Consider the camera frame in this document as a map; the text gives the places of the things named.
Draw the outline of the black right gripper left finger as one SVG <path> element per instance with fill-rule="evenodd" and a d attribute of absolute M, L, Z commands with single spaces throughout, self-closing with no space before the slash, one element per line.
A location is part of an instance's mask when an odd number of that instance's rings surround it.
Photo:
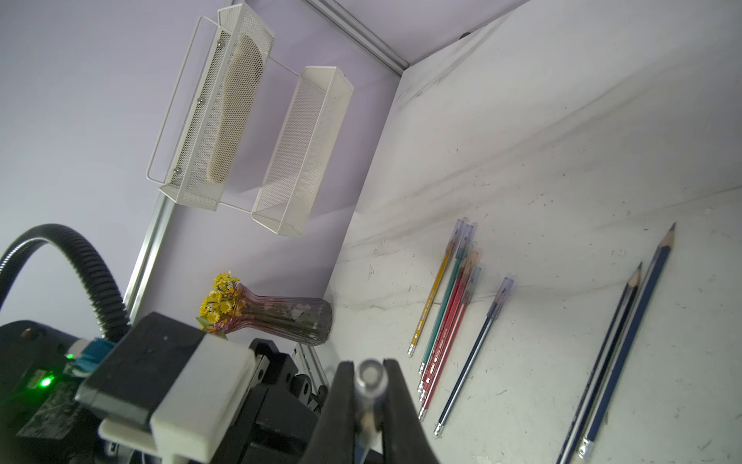
<path fill-rule="evenodd" d="M 341 362 L 301 464 L 350 464 L 355 456 L 355 369 Z"/>

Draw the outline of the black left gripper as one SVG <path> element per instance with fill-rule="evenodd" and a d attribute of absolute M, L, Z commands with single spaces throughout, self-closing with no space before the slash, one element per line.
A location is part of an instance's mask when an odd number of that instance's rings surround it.
<path fill-rule="evenodd" d="M 300 463 L 330 388 L 313 390 L 274 343 L 257 339 L 257 373 L 242 406 L 211 459 L 213 463 Z M 364 463 L 381 463 L 370 450 Z"/>

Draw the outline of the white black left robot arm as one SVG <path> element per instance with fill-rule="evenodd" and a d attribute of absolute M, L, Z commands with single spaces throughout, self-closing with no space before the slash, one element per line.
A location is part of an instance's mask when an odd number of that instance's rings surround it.
<path fill-rule="evenodd" d="M 257 371 L 216 450 L 216 463 L 297 463 L 328 388 L 313 389 L 289 357 L 254 340 Z M 157 463 L 158 457 L 98 435 L 102 413 L 77 402 L 83 380 L 115 343 L 84 340 L 32 321 L 1 328 L 1 460 L 4 463 Z"/>

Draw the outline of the pencil with pink cap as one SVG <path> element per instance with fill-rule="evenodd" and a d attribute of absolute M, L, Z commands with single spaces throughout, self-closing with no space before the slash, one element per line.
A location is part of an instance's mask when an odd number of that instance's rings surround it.
<path fill-rule="evenodd" d="M 653 292 L 661 278 L 663 269 L 674 246 L 674 237 L 676 237 L 675 222 L 658 245 L 655 255 L 645 273 L 645 278 L 639 286 L 638 296 L 635 298 L 635 302 L 629 306 L 628 320 L 618 332 L 618 350 L 614 351 L 614 354 L 609 359 L 610 369 L 608 371 L 608 377 L 603 382 L 603 386 L 599 391 L 597 404 L 589 416 L 589 423 L 578 448 L 578 456 L 585 462 L 589 461 L 601 425 L 603 425 L 604 419 L 607 417 L 611 400 L 618 387 L 618 381 L 628 360 L 634 340 L 639 332 L 643 316 L 647 311 Z"/>

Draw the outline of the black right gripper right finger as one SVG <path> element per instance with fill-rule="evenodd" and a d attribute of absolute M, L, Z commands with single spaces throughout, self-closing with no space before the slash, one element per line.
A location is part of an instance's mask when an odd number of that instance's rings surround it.
<path fill-rule="evenodd" d="M 398 361 L 384 359 L 388 388 L 383 404 L 384 463 L 439 463 L 424 435 Z"/>

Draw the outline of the yellow pencil with clear cap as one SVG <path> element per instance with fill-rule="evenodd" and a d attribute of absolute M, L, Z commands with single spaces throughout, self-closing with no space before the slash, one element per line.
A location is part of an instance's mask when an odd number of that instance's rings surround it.
<path fill-rule="evenodd" d="M 446 248 L 444 249 L 444 255 L 442 256 L 441 264 L 438 268 L 438 271 L 435 274 L 433 284 L 428 293 L 428 296 L 425 301 L 423 310 L 421 311 L 419 320 L 417 321 L 417 326 L 415 327 L 415 332 L 413 334 L 413 337 L 412 337 L 412 340 L 410 342 L 408 352 L 407 352 L 409 358 L 413 357 L 413 355 L 415 354 L 415 350 L 417 350 L 417 346 L 419 345 L 419 340 L 422 336 L 422 332 L 427 322 L 429 313 L 433 307 L 434 301 L 439 292 L 442 278 L 444 277 L 444 274 L 446 273 L 446 269 L 448 268 L 449 263 L 452 261 L 452 257 L 454 257 L 455 251 L 458 248 L 459 241 L 463 236 L 466 224 L 467 224 L 467 220 L 465 218 L 460 218 L 459 220 L 457 220 L 456 224 L 454 225 L 453 231 L 448 240 L 448 244 L 446 245 Z"/>

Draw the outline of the pencil with purple cap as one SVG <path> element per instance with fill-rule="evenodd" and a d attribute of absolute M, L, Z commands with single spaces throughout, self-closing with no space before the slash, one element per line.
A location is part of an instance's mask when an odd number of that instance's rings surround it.
<path fill-rule="evenodd" d="M 570 463 L 575 450 L 578 448 L 579 441 L 583 434 L 583 428 L 587 423 L 589 414 L 591 413 L 595 396 L 597 395 L 598 388 L 604 377 L 608 359 L 612 354 L 612 346 L 614 339 L 616 338 L 616 331 L 618 330 L 620 319 L 636 296 L 639 289 L 642 270 L 643 262 L 639 264 L 623 288 L 611 323 L 601 343 L 591 373 L 589 373 L 589 379 L 587 379 L 587 384 L 585 385 L 582 397 L 576 408 L 575 415 L 570 423 L 568 433 L 562 444 L 562 449 L 558 454 L 558 459 L 556 460 L 558 464 Z"/>

